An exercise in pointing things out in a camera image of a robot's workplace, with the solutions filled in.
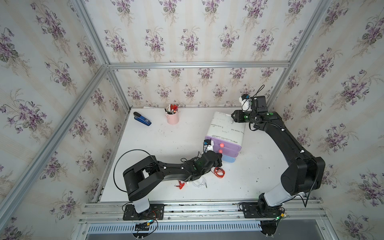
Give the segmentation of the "purple top drawer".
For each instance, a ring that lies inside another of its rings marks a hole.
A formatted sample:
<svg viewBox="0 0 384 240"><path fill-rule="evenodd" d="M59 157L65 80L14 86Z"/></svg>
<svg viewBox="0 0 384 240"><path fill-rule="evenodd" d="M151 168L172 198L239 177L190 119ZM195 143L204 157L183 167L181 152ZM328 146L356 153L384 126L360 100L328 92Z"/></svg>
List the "purple top drawer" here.
<svg viewBox="0 0 384 240"><path fill-rule="evenodd" d="M242 149L241 145L239 145L239 144L228 142L226 140L214 138L211 136L206 136L205 141L208 141L208 142L211 141L214 143L213 149L215 152L218 152L219 149L223 149L223 151L228 150L228 151L239 152Z"/></svg>

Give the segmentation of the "purple drawer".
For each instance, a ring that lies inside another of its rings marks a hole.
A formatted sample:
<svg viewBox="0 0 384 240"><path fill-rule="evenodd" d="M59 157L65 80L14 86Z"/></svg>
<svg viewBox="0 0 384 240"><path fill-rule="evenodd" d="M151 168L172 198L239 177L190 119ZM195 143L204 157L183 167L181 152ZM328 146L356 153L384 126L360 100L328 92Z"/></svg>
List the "purple drawer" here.
<svg viewBox="0 0 384 240"><path fill-rule="evenodd" d="M214 138L211 136L206 136L205 141L208 141L208 142L211 141L214 143L213 149L215 152L218 152L219 149L223 149L223 151L228 150L228 151L239 152L242 149L241 145L239 145L239 144L228 142L226 140Z"/></svg>
<svg viewBox="0 0 384 240"><path fill-rule="evenodd" d="M236 158L239 155L239 152L231 149L219 149L218 152L231 158Z"/></svg>

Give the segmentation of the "white wired earphones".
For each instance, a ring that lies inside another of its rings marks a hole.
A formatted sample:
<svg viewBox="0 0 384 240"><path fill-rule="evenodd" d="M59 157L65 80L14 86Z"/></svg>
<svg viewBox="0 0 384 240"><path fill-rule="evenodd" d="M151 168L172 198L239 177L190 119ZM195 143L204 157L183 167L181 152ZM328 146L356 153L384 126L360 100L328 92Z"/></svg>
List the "white wired earphones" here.
<svg viewBox="0 0 384 240"><path fill-rule="evenodd" d="M207 180L204 177L200 177L198 180L192 181L192 184L196 188L207 188Z"/></svg>

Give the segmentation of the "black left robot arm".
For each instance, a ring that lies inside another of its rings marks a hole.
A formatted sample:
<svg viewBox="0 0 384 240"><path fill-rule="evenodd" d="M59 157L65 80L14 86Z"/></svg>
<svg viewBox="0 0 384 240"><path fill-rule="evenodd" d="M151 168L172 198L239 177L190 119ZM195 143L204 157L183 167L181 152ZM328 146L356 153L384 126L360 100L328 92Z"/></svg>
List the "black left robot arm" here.
<svg viewBox="0 0 384 240"><path fill-rule="evenodd" d="M211 171L222 167L222 154L208 150L199 157L186 160L181 164L158 161L154 155L137 162L122 173L125 188L115 187L128 195L129 202L134 205L136 213L141 214L150 209L147 195L163 181L193 182Z"/></svg>

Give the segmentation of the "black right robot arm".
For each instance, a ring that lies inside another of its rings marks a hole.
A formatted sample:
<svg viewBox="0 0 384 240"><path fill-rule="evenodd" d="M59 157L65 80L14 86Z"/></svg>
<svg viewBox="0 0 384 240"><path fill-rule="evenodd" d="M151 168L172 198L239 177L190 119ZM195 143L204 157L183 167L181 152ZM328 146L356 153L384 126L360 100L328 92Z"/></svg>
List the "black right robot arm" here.
<svg viewBox="0 0 384 240"><path fill-rule="evenodd" d="M265 96L243 94L239 101L241 109L232 113L236 123L248 123L251 131L267 133L278 146L288 164L280 183L272 190L262 193L257 203L257 213L263 218L279 217L282 205L300 193L310 195L321 187L326 163L314 157L287 129L283 118L269 111Z"/></svg>

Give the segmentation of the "blue bottom drawer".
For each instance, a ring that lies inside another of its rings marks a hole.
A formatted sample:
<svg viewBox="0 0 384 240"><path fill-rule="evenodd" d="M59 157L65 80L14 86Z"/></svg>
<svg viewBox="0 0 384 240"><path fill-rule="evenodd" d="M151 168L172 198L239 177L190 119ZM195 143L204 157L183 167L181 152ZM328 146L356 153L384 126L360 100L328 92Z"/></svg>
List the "blue bottom drawer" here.
<svg viewBox="0 0 384 240"><path fill-rule="evenodd" d="M235 160L236 159L233 158L233 157L230 157L230 156L227 156L227 155L222 155L222 161L224 161L224 162L234 163Z"/></svg>

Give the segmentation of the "white drawer cabinet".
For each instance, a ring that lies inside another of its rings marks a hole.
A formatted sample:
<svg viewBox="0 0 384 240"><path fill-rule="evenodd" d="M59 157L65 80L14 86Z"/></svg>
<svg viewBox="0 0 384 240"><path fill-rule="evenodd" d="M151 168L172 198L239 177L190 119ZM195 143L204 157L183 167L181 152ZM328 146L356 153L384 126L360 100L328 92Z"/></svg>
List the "white drawer cabinet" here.
<svg viewBox="0 0 384 240"><path fill-rule="evenodd" d="M236 123L231 115L215 112L206 136L241 146L245 130L245 123Z"/></svg>

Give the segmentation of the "pink pen cup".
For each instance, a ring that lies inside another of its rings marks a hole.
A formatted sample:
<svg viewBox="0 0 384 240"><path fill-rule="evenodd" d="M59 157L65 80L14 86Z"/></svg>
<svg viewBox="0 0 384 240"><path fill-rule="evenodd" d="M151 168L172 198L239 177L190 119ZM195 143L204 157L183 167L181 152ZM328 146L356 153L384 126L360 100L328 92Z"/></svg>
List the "pink pen cup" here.
<svg viewBox="0 0 384 240"><path fill-rule="evenodd" d="M166 113L166 119L167 119L167 123L169 125L176 125L178 124L180 118L179 118L179 112L176 111L176 112L173 112L173 113Z"/></svg>

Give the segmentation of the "red scissors in cup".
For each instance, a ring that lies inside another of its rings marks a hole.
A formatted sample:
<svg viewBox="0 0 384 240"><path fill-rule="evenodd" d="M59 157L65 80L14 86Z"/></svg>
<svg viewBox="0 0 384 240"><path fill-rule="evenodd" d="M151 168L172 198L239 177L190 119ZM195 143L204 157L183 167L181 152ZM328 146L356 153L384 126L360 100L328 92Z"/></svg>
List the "red scissors in cup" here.
<svg viewBox="0 0 384 240"><path fill-rule="evenodd" d="M170 104L167 109L167 113L170 115L176 114L178 112L178 105Z"/></svg>

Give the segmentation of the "blue stapler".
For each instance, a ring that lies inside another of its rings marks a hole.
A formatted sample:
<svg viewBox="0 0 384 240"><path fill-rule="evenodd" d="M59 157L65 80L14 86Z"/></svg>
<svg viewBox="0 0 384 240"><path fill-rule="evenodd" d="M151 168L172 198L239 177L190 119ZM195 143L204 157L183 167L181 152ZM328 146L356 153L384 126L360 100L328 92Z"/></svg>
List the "blue stapler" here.
<svg viewBox="0 0 384 240"><path fill-rule="evenodd" d="M145 118L143 115L141 115L140 113L138 112L134 112L134 119L146 126L150 126L152 124L152 122L150 120L148 120L147 118Z"/></svg>

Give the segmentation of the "red wired earphones coiled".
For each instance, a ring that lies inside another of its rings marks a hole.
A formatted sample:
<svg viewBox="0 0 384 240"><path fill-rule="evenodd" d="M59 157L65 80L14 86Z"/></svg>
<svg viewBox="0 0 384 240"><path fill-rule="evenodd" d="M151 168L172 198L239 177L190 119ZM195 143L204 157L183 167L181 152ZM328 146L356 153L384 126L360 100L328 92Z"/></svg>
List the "red wired earphones coiled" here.
<svg viewBox="0 0 384 240"><path fill-rule="evenodd" d="M226 174L225 170L220 167L215 167L213 173L219 179L222 179Z"/></svg>

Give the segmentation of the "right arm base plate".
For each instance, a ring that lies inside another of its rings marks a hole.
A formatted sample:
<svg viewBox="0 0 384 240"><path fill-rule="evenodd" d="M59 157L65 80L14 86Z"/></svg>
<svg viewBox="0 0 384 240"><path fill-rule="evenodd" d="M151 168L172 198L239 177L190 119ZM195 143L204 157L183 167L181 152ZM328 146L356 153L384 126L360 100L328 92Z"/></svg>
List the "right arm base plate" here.
<svg viewBox="0 0 384 240"><path fill-rule="evenodd" d="M239 209L246 219L280 219L285 214L285 209L282 206L270 207L264 201L241 202Z"/></svg>

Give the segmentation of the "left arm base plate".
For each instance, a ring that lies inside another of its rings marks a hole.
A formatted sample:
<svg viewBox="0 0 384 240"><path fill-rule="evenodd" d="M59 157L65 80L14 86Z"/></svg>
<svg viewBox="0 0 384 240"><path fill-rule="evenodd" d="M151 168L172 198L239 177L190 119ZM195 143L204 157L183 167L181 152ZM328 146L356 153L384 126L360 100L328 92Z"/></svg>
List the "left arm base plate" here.
<svg viewBox="0 0 384 240"><path fill-rule="evenodd" d="M164 218L164 208L164 204L150 204L148 210L145 210L142 213L137 213L134 205L128 204L124 208L123 220L162 220Z"/></svg>

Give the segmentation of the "aluminium front rail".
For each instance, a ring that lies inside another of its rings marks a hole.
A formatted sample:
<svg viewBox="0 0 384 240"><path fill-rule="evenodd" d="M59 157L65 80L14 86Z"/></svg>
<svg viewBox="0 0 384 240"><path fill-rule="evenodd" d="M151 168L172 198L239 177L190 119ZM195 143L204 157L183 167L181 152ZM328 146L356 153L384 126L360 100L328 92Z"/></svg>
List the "aluminium front rail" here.
<svg viewBox="0 0 384 240"><path fill-rule="evenodd" d="M244 214L239 209L241 202L256 202L255 200L235 201L154 201L154 204L164 204L165 222L211 222L211 221L240 221ZM99 202L85 204L80 211L79 222L90 223L122 223L123 208L129 203ZM326 211L320 201L310 200L305 207L301 200L292 200L282 206L285 209L284 220L327 220Z"/></svg>

